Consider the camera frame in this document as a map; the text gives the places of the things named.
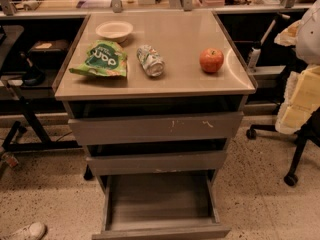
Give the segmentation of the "grey bottom drawer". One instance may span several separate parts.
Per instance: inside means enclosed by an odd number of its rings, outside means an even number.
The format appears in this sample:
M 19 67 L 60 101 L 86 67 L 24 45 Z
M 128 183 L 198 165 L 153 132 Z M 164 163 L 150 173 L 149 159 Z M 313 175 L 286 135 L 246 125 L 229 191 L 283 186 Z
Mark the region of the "grey bottom drawer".
M 226 237 L 207 173 L 109 176 L 102 230 L 92 240 L 216 240 Z

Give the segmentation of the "grey drawer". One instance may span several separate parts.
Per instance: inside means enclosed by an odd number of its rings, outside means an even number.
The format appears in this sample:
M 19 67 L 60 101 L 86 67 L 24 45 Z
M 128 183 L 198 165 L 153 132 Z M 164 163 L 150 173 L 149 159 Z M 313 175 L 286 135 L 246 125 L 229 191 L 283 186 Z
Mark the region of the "grey drawer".
M 226 159 L 224 144 L 216 139 L 99 145 L 86 161 L 95 176 L 214 170 Z
M 71 102 L 68 112 L 80 145 L 231 138 L 243 118 L 242 110 L 211 100 L 173 106 L 79 101 Z
M 102 230 L 92 240 L 216 240 L 226 237 L 207 173 L 109 176 Z

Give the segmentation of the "grey drawer cabinet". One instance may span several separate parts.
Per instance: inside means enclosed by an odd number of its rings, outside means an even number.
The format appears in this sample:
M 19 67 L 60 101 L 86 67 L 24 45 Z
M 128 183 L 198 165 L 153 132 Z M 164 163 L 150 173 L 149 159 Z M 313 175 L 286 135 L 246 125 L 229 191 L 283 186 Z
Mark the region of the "grey drawer cabinet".
M 87 49 L 98 38 L 96 27 L 114 18 L 111 14 L 91 15 L 55 93 L 67 112 L 71 102 L 127 100 L 133 104 L 166 106 L 196 105 L 211 100 L 243 111 L 255 86 L 235 54 L 230 37 L 212 12 L 145 11 L 120 13 L 117 17 L 134 27 L 123 44 L 128 55 L 127 76 L 90 77 L 69 72 L 85 60 Z M 143 70 L 136 52 L 144 44 L 152 46 L 163 58 L 162 75 L 149 77 Z M 219 49 L 224 55 L 224 63 L 216 73 L 206 73 L 200 66 L 200 53 L 207 48 Z

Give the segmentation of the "grey top drawer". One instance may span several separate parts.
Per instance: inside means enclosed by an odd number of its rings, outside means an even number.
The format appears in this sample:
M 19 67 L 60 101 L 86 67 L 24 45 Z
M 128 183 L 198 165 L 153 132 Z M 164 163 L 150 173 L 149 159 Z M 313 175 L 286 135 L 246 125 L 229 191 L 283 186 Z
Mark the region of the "grey top drawer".
M 243 118 L 242 110 L 211 100 L 173 106 L 79 101 L 71 102 L 68 112 L 80 145 L 231 138 Z

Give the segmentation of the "grey middle drawer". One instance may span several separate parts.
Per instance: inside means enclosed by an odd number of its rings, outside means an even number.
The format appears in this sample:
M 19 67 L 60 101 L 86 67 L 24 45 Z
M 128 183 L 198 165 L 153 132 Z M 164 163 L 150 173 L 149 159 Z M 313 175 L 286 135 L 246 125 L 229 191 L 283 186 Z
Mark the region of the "grey middle drawer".
M 216 139 L 99 145 L 86 161 L 95 176 L 214 170 L 226 159 L 224 144 Z

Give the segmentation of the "crushed soda can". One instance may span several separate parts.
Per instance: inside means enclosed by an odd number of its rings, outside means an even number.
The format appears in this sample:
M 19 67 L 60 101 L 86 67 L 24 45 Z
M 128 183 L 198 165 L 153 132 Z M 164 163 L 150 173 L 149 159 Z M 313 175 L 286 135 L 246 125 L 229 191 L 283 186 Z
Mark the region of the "crushed soda can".
M 152 46 L 141 45 L 136 54 L 143 70 L 149 77 L 158 77 L 163 74 L 164 60 Z

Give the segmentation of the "red apple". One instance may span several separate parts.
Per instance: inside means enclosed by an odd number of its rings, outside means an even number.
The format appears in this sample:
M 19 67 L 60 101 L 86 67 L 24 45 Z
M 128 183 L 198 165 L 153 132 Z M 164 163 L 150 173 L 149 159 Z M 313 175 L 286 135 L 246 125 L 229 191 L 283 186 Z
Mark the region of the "red apple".
M 224 55 L 221 50 L 207 48 L 200 53 L 199 63 L 206 73 L 216 73 L 224 63 Z

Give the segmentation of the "green chip bag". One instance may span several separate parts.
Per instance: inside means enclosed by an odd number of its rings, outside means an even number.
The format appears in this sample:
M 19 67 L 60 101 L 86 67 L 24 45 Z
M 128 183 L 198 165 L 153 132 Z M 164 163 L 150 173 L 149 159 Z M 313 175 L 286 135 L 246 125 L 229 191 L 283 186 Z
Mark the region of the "green chip bag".
M 87 50 L 85 61 L 70 73 L 98 77 L 126 77 L 127 53 L 116 42 L 96 40 Z

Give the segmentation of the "white paper bowl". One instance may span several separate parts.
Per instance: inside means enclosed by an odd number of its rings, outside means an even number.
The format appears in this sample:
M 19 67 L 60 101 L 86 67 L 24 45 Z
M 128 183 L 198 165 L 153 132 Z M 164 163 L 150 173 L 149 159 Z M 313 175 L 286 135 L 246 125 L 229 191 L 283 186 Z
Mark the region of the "white paper bowl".
M 125 21 L 108 21 L 96 27 L 98 36 L 117 43 L 124 42 L 133 31 L 133 25 Z

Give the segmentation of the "black box with label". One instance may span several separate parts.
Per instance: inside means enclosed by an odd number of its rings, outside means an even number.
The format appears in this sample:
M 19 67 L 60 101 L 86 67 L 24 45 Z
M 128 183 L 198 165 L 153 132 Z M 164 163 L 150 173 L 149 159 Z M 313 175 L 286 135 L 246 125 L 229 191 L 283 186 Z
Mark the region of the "black box with label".
M 30 58 L 40 63 L 60 63 L 64 60 L 70 43 L 65 39 L 38 41 L 28 51 Z

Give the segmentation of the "black office chair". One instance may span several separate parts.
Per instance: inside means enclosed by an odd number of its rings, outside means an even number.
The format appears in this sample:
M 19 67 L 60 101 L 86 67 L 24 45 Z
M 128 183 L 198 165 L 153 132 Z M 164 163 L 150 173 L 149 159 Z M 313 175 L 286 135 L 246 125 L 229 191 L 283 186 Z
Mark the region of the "black office chair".
M 247 138 L 256 139 L 256 130 L 276 132 L 275 124 L 252 124 L 246 131 Z M 296 176 L 295 172 L 299 165 L 307 141 L 310 140 L 316 146 L 320 147 L 320 109 L 318 108 L 315 112 L 313 112 L 310 119 L 308 119 L 308 121 L 301 127 L 300 130 L 295 131 L 294 134 L 297 135 L 297 138 L 294 142 L 296 144 L 296 149 L 289 171 L 283 179 L 284 182 L 290 187 L 294 187 L 298 182 L 298 177 Z

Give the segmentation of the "white sneaker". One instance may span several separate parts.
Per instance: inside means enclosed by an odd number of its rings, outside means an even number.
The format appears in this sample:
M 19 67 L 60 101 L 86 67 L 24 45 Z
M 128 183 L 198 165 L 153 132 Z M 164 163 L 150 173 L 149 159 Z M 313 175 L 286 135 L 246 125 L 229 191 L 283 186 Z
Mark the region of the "white sneaker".
M 0 240 L 41 240 L 45 233 L 46 225 L 41 222 L 34 222 L 13 233 L 1 236 Z

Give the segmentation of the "white handled tool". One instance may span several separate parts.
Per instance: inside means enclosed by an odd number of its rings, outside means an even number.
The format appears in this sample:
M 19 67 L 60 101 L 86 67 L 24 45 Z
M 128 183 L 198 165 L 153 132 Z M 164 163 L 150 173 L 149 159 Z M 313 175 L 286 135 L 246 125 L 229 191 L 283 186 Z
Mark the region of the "white handled tool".
M 247 67 L 255 72 L 256 71 L 256 65 L 258 63 L 260 54 L 261 54 L 261 48 L 264 42 L 266 41 L 267 37 L 275 27 L 276 23 L 280 20 L 284 19 L 285 21 L 290 19 L 289 15 L 283 14 L 283 13 L 277 13 L 272 22 L 270 23 L 269 27 L 267 28 L 266 32 L 263 34 L 262 38 L 259 41 L 256 41 L 254 45 L 252 46 L 248 58 L 247 58 Z

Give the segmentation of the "black stand frame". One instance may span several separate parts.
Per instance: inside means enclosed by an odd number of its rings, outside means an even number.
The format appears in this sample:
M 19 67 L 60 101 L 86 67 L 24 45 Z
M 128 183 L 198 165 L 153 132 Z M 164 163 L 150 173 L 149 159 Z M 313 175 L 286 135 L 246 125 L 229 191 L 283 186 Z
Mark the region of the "black stand frame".
M 20 25 L 2 25 L 1 26 L 1 62 L 4 62 L 14 44 L 24 32 Z M 34 111 L 30 108 L 26 99 L 19 91 L 22 80 L 20 77 L 7 77 L 1 75 L 1 85 L 10 93 L 12 98 L 18 102 L 19 112 L 24 116 L 29 126 L 40 139 L 38 143 L 15 144 L 15 137 L 22 137 L 27 132 L 25 126 L 20 121 L 15 121 L 5 137 L 0 147 L 1 163 L 6 163 L 9 167 L 16 167 L 19 162 L 14 156 L 14 152 L 29 152 L 40 150 L 63 150 L 79 148 L 76 141 L 52 141 Z

